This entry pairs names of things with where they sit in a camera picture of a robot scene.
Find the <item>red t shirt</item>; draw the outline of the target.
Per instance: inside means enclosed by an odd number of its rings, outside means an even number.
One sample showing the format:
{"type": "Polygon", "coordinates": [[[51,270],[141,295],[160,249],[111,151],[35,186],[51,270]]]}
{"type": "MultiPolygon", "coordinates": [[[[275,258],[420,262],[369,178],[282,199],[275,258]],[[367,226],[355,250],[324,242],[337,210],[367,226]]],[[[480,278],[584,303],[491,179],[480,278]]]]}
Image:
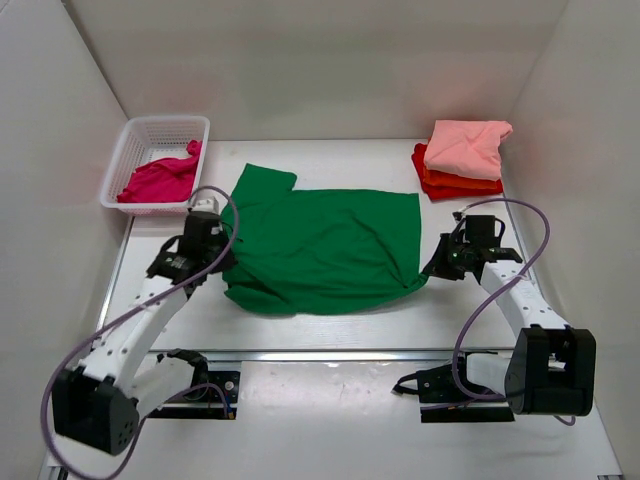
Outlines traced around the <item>red t shirt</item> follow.
{"type": "Polygon", "coordinates": [[[499,195],[503,193],[503,184],[501,180],[497,180],[499,185],[494,189],[489,190],[473,190],[464,188],[452,188],[452,187],[435,187],[428,185],[425,181],[424,169],[425,165],[425,153],[427,145],[424,143],[417,143],[414,146],[414,151],[411,155],[413,166],[418,175],[422,191],[427,194],[431,201],[455,199],[455,198],[469,198],[469,197],[484,197],[491,195],[499,195]]]}

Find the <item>green t shirt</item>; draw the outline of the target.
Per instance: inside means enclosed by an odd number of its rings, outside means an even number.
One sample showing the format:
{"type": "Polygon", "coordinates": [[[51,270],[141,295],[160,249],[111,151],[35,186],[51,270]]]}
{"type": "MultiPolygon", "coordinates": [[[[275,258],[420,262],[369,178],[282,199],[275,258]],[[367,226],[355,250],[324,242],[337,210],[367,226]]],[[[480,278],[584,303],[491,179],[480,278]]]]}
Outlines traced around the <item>green t shirt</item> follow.
{"type": "Polygon", "coordinates": [[[298,190],[295,174],[245,166],[225,222],[239,224],[226,297],[256,314],[346,315],[421,289],[416,194],[298,190]]]}

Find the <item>orange t shirt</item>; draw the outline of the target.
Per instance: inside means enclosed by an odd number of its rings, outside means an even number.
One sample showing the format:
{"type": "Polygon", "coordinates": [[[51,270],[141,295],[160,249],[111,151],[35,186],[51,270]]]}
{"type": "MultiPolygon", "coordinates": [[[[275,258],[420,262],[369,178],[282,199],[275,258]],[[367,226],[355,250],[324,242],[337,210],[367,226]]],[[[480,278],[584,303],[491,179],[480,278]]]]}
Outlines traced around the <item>orange t shirt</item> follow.
{"type": "Polygon", "coordinates": [[[461,177],[459,175],[424,169],[425,181],[435,187],[452,187],[473,190],[489,190],[499,185],[498,181],[461,177]]]}

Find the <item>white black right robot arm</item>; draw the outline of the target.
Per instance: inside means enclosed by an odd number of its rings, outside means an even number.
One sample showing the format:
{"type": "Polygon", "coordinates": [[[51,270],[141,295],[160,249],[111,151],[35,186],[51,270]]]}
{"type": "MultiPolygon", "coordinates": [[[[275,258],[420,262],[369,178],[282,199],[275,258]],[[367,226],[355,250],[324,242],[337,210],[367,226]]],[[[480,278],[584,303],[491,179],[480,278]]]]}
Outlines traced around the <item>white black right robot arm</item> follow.
{"type": "Polygon", "coordinates": [[[584,417],[593,407],[596,340],[572,327],[527,276],[529,264],[502,246],[505,223],[493,215],[455,214],[425,274],[457,281],[475,278],[488,297],[462,330],[468,332],[491,304],[499,307],[516,338],[510,357],[462,353],[456,340],[449,391],[460,400],[504,401],[517,415],[584,417]]]}

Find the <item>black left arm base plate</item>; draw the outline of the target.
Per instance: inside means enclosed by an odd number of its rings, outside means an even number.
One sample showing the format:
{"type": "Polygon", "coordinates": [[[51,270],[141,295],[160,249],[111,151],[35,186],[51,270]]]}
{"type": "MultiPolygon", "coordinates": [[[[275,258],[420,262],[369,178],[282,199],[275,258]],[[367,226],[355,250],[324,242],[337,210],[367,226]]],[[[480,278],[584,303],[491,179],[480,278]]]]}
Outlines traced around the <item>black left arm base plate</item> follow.
{"type": "Polygon", "coordinates": [[[172,399],[153,411],[149,417],[171,420],[235,420],[238,416],[241,364],[210,362],[206,382],[215,387],[203,387],[172,399]]]}

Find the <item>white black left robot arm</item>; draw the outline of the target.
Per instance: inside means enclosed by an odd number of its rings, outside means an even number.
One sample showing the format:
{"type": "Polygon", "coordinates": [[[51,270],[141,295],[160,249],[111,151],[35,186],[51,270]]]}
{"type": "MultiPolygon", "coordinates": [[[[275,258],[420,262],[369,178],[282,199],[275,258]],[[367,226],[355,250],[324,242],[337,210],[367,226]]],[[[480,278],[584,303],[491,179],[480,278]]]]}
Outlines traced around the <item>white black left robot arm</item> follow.
{"type": "Polygon", "coordinates": [[[141,421],[165,402],[195,401],[210,390],[208,361],[193,350],[170,350],[150,369],[139,368],[207,276],[234,265],[226,228],[213,211],[188,213],[182,234],[165,242],[147,269],[133,315],[103,333],[76,367],[56,375],[51,400],[57,434],[118,455],[141,421]]]}

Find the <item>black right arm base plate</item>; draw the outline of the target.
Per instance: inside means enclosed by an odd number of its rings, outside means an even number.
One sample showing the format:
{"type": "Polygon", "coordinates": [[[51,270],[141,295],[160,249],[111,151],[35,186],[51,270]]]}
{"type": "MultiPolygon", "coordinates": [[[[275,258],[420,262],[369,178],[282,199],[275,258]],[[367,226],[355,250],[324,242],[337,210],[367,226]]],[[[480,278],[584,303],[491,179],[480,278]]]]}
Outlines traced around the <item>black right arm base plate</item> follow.
{"type": "Polygon", "coordinates": [[[472,398],[455,384],[450,361],[417,363],[391,387],[399,397],[418,402],[422,424],[511,423],[515,415],[505,402],[472,398]]]}

